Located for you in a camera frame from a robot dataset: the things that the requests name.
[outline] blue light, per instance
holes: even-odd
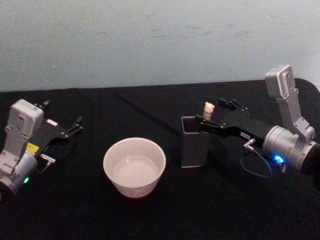
[[[276,162],[279,164],[283,164],[285,162],[285,160],[279,155],[275,155],[274,160],[276,160]]]

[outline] sticker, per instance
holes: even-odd
[[[28,145],[26,146],[26,150],[31,153],[33,156],[36,154],[36,152],[38,151],[39,147],[28,142]]]
[[[47,122],[48,124],[53,125],[53,126],[57,126],[57,125],[58,125],[58,123],[57,123],[57,122],[52,121],[51,119],[48,119],[46,122]]]
[[[244,137],[245,139],[248,139],[248,140],[251,139],[250,135],[245,134],[244,132],[241,132],[241,133],[240,133],[240,136],[241,136],[241,137]]]

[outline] white label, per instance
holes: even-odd
[[[241,132],[240,135],[241,137],[244,137],[245,139],[248,139],[248,140],[250,140],[251,138],[248,134],[245,134],[244,132]]]
[[[53,126],[57,126],[57,125],[58,125],[58,123],[57,123],[57,122],[52,121],[51,119],[48,119],[46,122],[47,122],[48,124],[53,125]]]

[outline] yellow label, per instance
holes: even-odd
[[[39,147],[28,142],[28,145],[26,146],[26,150],[31,153],[32,155],[35,155],[36,152],[38,151]]]

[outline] cable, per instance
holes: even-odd
[[[259,173],[256,173],[254,171],[251,171],[249,169],[247,169],[243,163],[243,160],[244,160],[244,157],[246,156],[246,154],[244,154],[240,160],[240,164],[241,164],[241,167],[248,173],[252,174],[252,175],[255,175],[257,177],[261,177],[261,178],[271,178],[272,175],[273,175],[273,171],[268,163],[268,161],[260,154],[258,153],[254,148],[250,149],[250,151],[254,152],[256,155],[258,155],[265,163],[265,165],[267,166],[267,168],[269,169],[269,172],[270,172],[270,175],[262,175],[262,174],[259,174]]]

